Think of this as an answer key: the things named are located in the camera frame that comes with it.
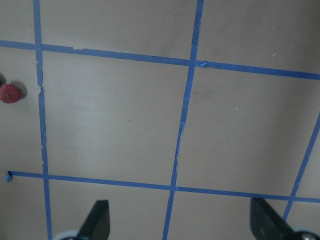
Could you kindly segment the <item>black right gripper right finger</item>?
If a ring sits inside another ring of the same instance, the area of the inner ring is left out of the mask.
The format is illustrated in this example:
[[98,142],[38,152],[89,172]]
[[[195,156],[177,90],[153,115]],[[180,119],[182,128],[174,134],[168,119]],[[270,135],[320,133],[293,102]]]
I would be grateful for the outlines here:
[[256,240],[301,240],[264,198],[250,200],[250,230]]

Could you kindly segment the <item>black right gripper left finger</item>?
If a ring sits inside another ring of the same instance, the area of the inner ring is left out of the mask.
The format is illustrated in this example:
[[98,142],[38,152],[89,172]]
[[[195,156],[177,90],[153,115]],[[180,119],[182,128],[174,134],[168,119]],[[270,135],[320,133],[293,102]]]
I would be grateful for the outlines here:
[[76,236],[77,240],[107,240],[110,236],[108,200],[97,200]]

